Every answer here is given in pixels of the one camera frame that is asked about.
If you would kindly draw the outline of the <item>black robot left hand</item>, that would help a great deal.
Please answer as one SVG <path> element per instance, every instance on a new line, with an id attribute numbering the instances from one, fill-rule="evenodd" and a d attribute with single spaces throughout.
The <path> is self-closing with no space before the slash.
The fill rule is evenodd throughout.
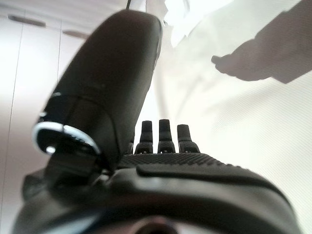
<path id="1" fill-rule="evenodd" d="M 271 182 L 200 152 L 187 125 L 135 125 L 162 39 L 153 15 L 119 11 L 87 39 L 33 127 L 49 155 L 24 178 L 15 234 L 298 234 Z"/>

